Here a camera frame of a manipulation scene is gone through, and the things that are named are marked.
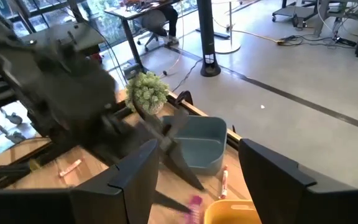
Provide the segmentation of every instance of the floor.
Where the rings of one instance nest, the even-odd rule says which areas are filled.
[[[220,24],[226,25],[224,5],[214,4],[213,13]],[[261,0],[237,11],[233,14],[234,28],[273,39],[313,33],[313,29],[296,31],[285,17],[272,22],[271,14],[280,5],[279,0]],[[312,27],[317,19],[310,19],[308,25]],[[197,12],[178,23],[178,36],[184,36],[184,44],[181,39],[178,49],[154,42],[146,53],[138,46],[148,69],[159,75],[168,70],[169,76],[163,81],[171,89],[202,56],[200,34],[194,31],[198,27]],[[349,32],[358,34],[358,22],[347,21],[345,26],[348,32],[342,30],[341,36],[356,40]],[[214,28],[224,32],[217,24]],[[329,36],[327,28],[322,36]],[[280,47],[242,33],[234,33],[233,40],[241,43],[241,48],[217,56],[223,68],[220,75],[202,77],[199,63],[177,93],[190,90],[199,109],[223,118],[229,128],[234,125],[241,136],[358,187],[358,58],[354,50]],[[119,63],[126,66],[126,60],[131,59],[127,43],[115,46],[114,51]],[[119,70],[114,69],[116,64],[108,52],[104,55],[106,69],[124,88]]]

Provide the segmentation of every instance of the metal rod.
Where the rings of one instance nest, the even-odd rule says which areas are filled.
[[[232,21],[231,21],[231,1],[229,1],[229,11],[230,11],[230,14],[229,14],[229,17],[230,17],[230,46],[232,47],[233,46],[233,26],[232,26]]]

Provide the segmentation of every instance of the wooden table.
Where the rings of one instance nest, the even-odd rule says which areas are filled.
[[[122,92],[118,95],[118,98],[123,99],[125,93]],[[197,111],[198,114],[206,116],[202,111],[198,110],[194,106],[187,104],[193,111]],[[162,111],[158,114],[164,116],[173,114],[174,107],[167,103],[163,107]],[[126,121],[135,125],[139,120],[138,114],[132,114],[126,118]],[[240,138],[232,131],[228,130],[228,133]],[[58,177],[58,171],[65,169],[67,166],[75,162],[77,159],[83,158],[83,162],[71,173],[64,176],[64,178]],[[229,178],[228,182],[228,194],[227,199],[251,199],[247,186],[245,185],[244,178],[242,176],[241,167],[238,161],[238,153],[235,149],[226,146],[226,152],[224,154],[223,164],[228,165]],[[12,184],[8,188],[10,189],[31,189],[31,188],[61,188],[69,187],[72,185],[79,185],[84,181],[98,175],[100,172],[106,170],[108,167],[102,162],[98,161],[91,154],[86,152],[81,147],[77,146],[56,158],[46,166],[39,170],[32,172],[21,180]],[[218,199],[221,193],[221,179],[222,171],[213,177],[198,176],[203,183],[206,192],[201,193],[188,185],[181,178],[171,173],[169,170],[160,170],[158,174],[157,190],[161,193],[168,195],[169,197],[187,204],[192,195],[200,195],[203,198],[204,206],[208,206],[212,202]],[[149,223],[181,223],[183,224],[183,215],[169,210],[159,205],[153,205],[150,213]]]

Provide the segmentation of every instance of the blue plastic container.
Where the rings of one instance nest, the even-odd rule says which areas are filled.
[[[172,116],[162,117],[164,124]],[[175,139],[181,142],[183,157],[195,174],[216,175],[222,167],[227,127],[221,118],[189,116]]]

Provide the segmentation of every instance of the floor line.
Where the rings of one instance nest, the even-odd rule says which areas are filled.
[[[176,48],[168,47],[168,46],[165,46],[165,48],[168,49],[168,50],[171,50],[173,52],[176,52],[178,54],[181,53],[183,56],[191,58],[193,60],[202,59],[201,57],[199,57],[199,56],[197,56],[195,54],[192,54],[190,52],[187,52],[186,50],[176,49]],[[229,68],[226,68],[226,67],[224,67],[222,65],[219,65],[219,66],[221,67],[223,73],[227,73],[227,74],[229,74],[229,75],[231,75],[231,76],[233,76],[235,78],[241,79],[241,80],[243,80],[243,81],[245,81],[247,83],[251,83],[251,84],[253,84],[253,85],[257,86],[257,87],[263,88],[265,90],[271,91],[272,93],[275,93],[275,94],[278,94],[278,95],[280,95],[282,97],[285,97],[285,98],[287,98],[289,100],[295,101],[295,102],[297,102],[297,103],[299,103],[299,104],[301,104],[303,106],[307,106],[307,107],[309,107],[311,109],[314,109],[314,110],[319,111],[321,113],[324,113],[326,115],[332,116],[333,118],[339,119],[339,120],[344,121],[344,122],[346,122],[348,124],[351,124],[353,126],[358,127],[358,119],[352,118],[350,116],[344,115],[344,114],[339,113],[337,111],[331,110],[331,109],[326,108],[324,106],[321,106],[321,105],[318,105],[318,104],[313,103],[311,101],[308,101],[308,100],[305,100],[303,98],[300,98],[299,96],[295,96],[295,95],[293,95],[291,93],[285,92],[283,90],[279,90],[278,88],[272,87],[272,86],[270,86],[268,84],[262,83],[260,81],[254,80],[254,79],[249,78],[249,77],[246,77],[245,75],[243,75],[241,73],[238,73],[236,71],[233,71],[233,70],[231,70]]]

